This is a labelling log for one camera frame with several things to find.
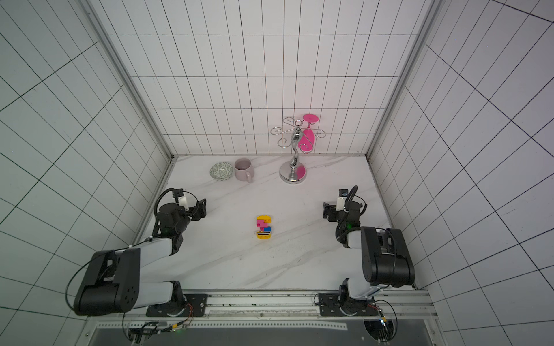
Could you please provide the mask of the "yellow curved lego piece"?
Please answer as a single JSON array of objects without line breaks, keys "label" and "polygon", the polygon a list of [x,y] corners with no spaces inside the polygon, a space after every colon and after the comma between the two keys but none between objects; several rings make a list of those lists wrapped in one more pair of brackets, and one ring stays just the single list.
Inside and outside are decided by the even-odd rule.
[{"label": "yellow curved lego piece", "polygon": [[271,223],[271,217],[268,215],[260,215],[257,217],[257,219],[266,223]]}]

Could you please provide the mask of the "yellow long lego brick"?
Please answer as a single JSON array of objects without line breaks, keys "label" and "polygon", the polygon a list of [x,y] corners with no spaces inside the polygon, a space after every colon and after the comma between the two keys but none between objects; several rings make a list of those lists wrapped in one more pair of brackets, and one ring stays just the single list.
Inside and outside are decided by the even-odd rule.
[{"label": "yellow long lego brick", "polygon": [[270,239],[271,232],[257,232],[256,236],[258,237],[258,239]]}]

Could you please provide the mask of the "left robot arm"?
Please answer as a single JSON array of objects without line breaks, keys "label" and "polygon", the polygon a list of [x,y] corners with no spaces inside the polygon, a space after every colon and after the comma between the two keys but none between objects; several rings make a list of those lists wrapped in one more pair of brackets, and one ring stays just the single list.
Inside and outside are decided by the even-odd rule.
[{"label": "left robot arm", "polygon": [[78,316],[96,317],[148,308],[163,317],[179,317],[193,309],[179,281],[145,282],[141,271],[166,257],[176,255],[189,224],[206,217],[206,200],[189,205],[190,192],[168,188],[174,200],[153,207],[154,227],[150,236],[135,245],[95,252],[79,272],[84,276],[74,299],[66,305]]}]

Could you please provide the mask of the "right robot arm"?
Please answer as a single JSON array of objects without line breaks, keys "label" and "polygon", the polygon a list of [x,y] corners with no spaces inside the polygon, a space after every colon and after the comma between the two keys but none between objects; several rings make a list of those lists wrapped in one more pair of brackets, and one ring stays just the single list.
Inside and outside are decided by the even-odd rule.
[{"label": "right robot arm", "polygon": [[415,283],[416,272],[402,231],[362,226],[360,217],[367,204],[355,201],[357,190],[356,185],[340,189],[335,204],[323,204],[323,218],[337,223],[336,240],[346,249],[361,251],[363,274],[358,292],[355,282],[346,278],[336,294],[317,294],[323,317],[381,317],[374,296],[384,288]]}]

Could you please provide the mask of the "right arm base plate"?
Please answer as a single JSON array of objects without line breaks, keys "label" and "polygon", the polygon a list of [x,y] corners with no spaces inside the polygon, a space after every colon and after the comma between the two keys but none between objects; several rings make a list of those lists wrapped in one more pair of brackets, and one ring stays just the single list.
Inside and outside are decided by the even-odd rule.
[{"label": "right arm base plate", "polygon": [[379,311],[367,301],[346,297],[340,300],[339,294],[316,295],[315,299],[321,317],[378,317]]}]

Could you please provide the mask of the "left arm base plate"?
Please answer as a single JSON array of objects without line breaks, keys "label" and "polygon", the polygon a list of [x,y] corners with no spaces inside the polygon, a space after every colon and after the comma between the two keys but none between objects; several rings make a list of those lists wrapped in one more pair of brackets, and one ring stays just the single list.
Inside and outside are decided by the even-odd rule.
[{"label": "left arm base plate", "polygon": [[207,294],[181,294],[165,304],[149,306],[147,317],[187,318],[203,317],[206,310]]}]

